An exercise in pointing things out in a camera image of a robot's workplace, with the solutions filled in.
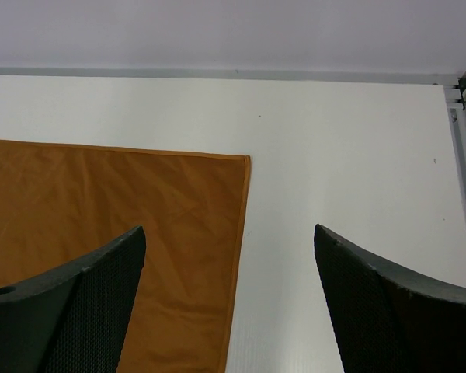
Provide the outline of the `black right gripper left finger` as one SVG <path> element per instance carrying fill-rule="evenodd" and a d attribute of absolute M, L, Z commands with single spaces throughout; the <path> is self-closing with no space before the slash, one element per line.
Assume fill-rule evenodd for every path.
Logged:
<path fill-rule="evenodd" d="M 137 226 L 0 288 L 0 372 L 117 371 L 145 253 Z"/>

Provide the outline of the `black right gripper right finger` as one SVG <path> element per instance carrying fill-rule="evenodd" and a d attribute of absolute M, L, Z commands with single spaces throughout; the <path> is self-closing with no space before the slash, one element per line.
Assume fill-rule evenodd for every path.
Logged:
<path fill-rule="evenodd" d="M 316 225 L 315 262 L 346 372 L 466 372 L 466 288 Z"/>

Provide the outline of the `orange cloth napkin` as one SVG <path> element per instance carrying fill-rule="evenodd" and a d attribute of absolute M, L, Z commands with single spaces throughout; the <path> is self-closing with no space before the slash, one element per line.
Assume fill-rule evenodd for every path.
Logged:
<path fill-rule="evenodd" d="M 0 287 L 135 226 L 144 269 L 121 372 L 223 372 L 251 159 L 0 140 Z"/>

